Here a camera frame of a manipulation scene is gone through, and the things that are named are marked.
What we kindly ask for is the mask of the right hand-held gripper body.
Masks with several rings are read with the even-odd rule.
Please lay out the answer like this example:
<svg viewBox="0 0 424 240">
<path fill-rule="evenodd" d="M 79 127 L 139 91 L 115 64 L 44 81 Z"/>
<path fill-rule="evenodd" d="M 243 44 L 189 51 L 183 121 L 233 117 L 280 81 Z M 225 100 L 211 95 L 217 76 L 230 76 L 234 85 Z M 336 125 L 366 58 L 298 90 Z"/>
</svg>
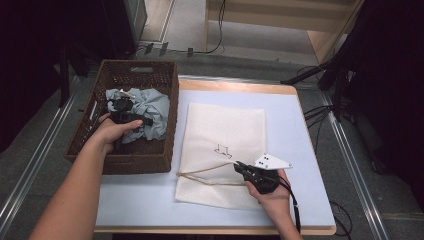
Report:
<svg viewBox="0 0 424 240">
<path fill-rule="evenodd" d="M 260 194 L 272 193 L 280 183 L 278 169 L 288 169 L 292 165 L 270 154 L 263 154 L 254 161 L 253 169 L 246 169 L 243 176 L 245 181 L 251 182 Z"/>
</svg>

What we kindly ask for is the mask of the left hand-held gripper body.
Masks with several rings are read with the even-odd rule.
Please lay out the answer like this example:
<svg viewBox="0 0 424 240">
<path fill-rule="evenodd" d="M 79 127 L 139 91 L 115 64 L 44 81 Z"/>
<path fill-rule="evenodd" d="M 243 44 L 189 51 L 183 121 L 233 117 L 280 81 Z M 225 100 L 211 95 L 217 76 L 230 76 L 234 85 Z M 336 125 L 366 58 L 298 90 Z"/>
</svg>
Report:
<svg viewBox="0 0 424 240">
<path fill-rule="evenodd" d="M 119 97 L 117 99 L 110 99 L 107 103 L 107 110 L 110 112 L 111 119 L 118 124 L 133 121 L 135 119 L 132 113 L 134 100 L 134 95 L 121 89 L 119 91 Z"/>
</svg>

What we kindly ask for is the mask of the light grey garment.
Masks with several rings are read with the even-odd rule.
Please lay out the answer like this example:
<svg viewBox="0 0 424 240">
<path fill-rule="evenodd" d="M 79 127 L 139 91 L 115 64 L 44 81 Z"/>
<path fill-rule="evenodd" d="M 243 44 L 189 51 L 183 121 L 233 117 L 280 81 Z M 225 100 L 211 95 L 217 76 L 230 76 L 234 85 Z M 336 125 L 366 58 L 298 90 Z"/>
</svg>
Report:
<svg viewBox="0 0 424 240">
<path fill-rule="evenodd" d="M 117 99 L 121 89 L 108 89 L 105 91 L 107 103 L 110 99 Z M 143 115 L 153 120 L 152 126 L 142 125 L 128 134 L 124 135 L 121 142 L 128 144 L 145 138 L 147 140 L 163 140 L 166 137 L 167 123 L 170 111 L 170 99 L 167 95 L 158 90 L 131 88 L 128 91 L 135 96 L 132 113 L 134 115 Z"/>
</svg>

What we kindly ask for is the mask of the brown wicker basket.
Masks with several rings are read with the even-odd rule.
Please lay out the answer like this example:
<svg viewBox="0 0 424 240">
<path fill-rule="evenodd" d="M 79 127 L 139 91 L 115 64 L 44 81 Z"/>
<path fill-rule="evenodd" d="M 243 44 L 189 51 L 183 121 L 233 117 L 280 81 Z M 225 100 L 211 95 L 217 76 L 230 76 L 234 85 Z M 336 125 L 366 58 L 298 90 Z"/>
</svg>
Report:
<svg viewBox="0 0 424 240">
<path fill-rule="evenodd" d="M 141 137 L 108 154 L 106 175 L 163 173 L 171 170 L 177 123 L 179 81 L 177 67 L 168 61 L 104 60 L 90 93 L 86 108 L 69 142 L 65 158 L 73 161 L 107 111 L 106 92 L 110 89 L 155 89 L 170 100 L 166 135 L 163 140 Z"/>
</svg>

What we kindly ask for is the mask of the cream mesh laundry bag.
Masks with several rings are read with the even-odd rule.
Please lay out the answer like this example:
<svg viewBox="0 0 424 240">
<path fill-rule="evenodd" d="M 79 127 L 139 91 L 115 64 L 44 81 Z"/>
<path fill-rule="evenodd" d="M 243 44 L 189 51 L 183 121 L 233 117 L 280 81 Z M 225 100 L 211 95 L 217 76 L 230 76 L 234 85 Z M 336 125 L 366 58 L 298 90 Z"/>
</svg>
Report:
<svg viewBox="0 0 424 240">
<path fill-rule="evenodd" d="M 265 150 L 263 109 L 191 103 L 175 199 L 227 209 L 258 209 L 234 165 L 238 161 L 251 165 Z"/>
</svg>

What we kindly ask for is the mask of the person's right hand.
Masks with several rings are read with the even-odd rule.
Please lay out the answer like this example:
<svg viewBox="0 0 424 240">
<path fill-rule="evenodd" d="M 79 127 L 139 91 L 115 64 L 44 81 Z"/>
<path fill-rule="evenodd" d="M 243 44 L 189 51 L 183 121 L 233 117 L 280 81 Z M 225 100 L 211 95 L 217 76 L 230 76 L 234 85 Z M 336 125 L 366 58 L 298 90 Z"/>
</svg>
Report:
<svg viewBox="0 0 424 240">
<path fill-rule="evenodd" d="M 290 214 L 290 193 L 279 185 L 272 193 L 260 194 L 255 186 L 246 181 L 249 194 L 262 206 L 266 214 L 275 224 L 287 224 L 292 222 Z"/>
</svg>

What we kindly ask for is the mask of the person's left hand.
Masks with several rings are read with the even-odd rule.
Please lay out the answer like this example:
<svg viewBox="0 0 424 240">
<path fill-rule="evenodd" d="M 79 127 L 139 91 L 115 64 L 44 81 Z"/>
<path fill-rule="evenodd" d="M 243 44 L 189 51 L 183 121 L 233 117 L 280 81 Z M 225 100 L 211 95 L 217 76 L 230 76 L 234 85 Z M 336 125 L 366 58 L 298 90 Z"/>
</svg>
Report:
<svg viewBox="0 0 424 240">
<path fill-rule="evenodd" d="M 116 140 L 131 130 L 139 128 L 142 123 L 142 120 L 134 120 L 129 123 L 117 124 L 110 118 L 110 113 L 106 113 L 99 118 L 99 126 L 87 141 L 86 146 L 94 146 L 97 150 L 110 153 Z"/>
</svg>

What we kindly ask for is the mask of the black metal stand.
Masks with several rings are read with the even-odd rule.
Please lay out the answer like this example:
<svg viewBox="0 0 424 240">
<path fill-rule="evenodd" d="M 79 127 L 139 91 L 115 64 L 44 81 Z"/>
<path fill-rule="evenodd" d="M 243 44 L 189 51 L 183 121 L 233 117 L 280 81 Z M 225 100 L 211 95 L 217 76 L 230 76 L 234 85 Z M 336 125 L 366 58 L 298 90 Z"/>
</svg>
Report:
<svg viewBox="0 0 424 240">
<path fill-rule="evenodd" d="M 72 67 L 77 76 L 86 76 L 90 67 L 85 60 L 84 49 L 76 44 L 64 45 L 60 51 L 59 80 L 60 103 L 62 108 L 70 97 L 69 67 Z"/>
</svg>

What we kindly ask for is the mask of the white table mat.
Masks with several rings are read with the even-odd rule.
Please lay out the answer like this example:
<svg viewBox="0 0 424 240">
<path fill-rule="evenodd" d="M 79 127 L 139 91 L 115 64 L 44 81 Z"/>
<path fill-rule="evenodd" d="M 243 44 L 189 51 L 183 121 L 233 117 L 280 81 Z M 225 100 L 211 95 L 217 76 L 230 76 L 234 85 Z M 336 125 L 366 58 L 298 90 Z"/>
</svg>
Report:
<svg viewBox="0 0 424 240">
<path fill-rule="evenodd" d="M 292 164 L 286 174 L 299 204 L 302 230 L 318 231 L 335 225 L 303 112 L 295 94 L 182 90 L 172 170 L 164 174 L 104 176 L 96 222 L 98 231 L 156 230 L 160 227 L 172 231 L 191 227 L 227 228 L 233 231 L 272 225 L 260 208 L 243 211 L 175 200 L 176 172 L 180 165 L 188 105 L 191 103 L 263 109 L 266 114 L 267 152 Z"/>
</svg>

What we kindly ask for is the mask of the black cabinet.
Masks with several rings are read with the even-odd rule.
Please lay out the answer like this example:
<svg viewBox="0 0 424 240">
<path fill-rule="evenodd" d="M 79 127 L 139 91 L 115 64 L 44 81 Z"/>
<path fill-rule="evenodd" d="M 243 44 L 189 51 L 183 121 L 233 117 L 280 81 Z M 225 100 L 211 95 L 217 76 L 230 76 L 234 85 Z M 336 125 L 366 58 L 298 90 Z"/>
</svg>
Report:
<svg viewBox="0 0 424 240">
<path fill-rule="evenodd" d="M 106 17 L 110 56 L 125 59 L 134 54 L 147 21 L 145 0 L 101 0 Z"/>
</svg>

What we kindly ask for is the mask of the dark curtain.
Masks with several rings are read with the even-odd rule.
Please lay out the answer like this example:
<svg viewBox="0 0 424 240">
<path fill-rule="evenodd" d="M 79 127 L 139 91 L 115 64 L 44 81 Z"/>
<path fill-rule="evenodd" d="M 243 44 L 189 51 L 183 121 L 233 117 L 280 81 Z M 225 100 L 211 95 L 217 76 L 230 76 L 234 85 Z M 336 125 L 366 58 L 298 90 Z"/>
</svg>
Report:
<svg viewBox="0 0 424 240">
<path fill-rule="evenodd" d="M 89 13 L 99 0 L 0 0 L 0 153 L 50 96 L 60 91 L 64 45 L 84 49 Z"/>
<path fill-rule="evenodd" d="M 368 121 L 368 149 L 424 213 L 424 0 L 365 0 L 344 45 L 344 90 Z"/>
</svg>

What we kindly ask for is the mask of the black tripod stand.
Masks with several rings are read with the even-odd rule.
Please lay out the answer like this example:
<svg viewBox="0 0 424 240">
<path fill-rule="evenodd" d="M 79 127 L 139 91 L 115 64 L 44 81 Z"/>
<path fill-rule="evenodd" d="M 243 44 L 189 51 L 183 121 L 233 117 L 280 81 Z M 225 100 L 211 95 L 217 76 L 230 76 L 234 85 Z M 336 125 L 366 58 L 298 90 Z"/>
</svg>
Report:
<svg viewBox="0 0 424 240">
<path fill-rule="evenodd" d="M 328 91 L 331 86 L 335 86 L 333 93 L 332 103 L 333 114 L 338 122 L 341 121 L 341 98 L 343 87 L 348 82 L 348 54 L 345 51 L 340 50 L 335 56 L 330 60 L 313 66 L 311 69 L 307 70 L 304 73 L 301 73 L 298 76 L 295 76 L 289 80 L 281 80 L 280 83 L 283 85 L 295 85 L 298 82 L 301 82 L 313 75 L 316 75 L 320 72 L 323 73 L 321 78 L 318 81 L 318 88 L 321 91 Z"/>
</svg>

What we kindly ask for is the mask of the light wooden furniture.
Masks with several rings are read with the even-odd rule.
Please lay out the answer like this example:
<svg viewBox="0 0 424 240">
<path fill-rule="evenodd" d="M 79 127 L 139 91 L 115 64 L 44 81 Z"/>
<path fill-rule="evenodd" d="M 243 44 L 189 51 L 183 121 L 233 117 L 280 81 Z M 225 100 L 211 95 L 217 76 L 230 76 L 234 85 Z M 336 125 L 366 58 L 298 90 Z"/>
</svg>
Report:
<svg viewBox="0 0 424 240">
<path fill-rule="evenodd" d="M 226 0 L 224 20 L 306 30 L 319 63 L 353 28 L 365 0 Z"/>
</svg>

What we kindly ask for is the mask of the metal floor rail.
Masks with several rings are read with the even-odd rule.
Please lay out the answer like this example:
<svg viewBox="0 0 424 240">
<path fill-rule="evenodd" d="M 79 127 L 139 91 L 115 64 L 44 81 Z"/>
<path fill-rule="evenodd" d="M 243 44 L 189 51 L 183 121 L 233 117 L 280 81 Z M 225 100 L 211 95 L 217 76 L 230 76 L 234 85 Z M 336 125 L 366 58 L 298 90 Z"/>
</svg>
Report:
<svg viewBox="0 0 424 240">
<path fill-rule="evenodd" d="M 74 76 L 70 83 L 70 97 L 62 107 L 54 94 L 23 128 L 17 138 L 0 154 L 0 190 L 8 194 L 0 201 L 0 235 L 5 235 L 19 212 L 42 168 L 51 147 L 62 130 L 69 111 L 85 78 Z"/>
<path fill-rule="evenodd" d="M 363 174 L 356 161 L 355 155 L 351 149 L 347 136 L 341 125 L 341 122 L 336 117 L 335 110 L 332 109 L 329 114 L 329 120 L 339 148 L 341 149 L 343 158 L 346 162 L 350 178 L 353 182 L 358 199 L 362 206 L 365 218 L 370 226 L 370 230 L 375 240 L 390 240 L 390 237 L 383 224 L 382 217 L 377 209 L 375 201 L 368 189 Z"/>
</svg>

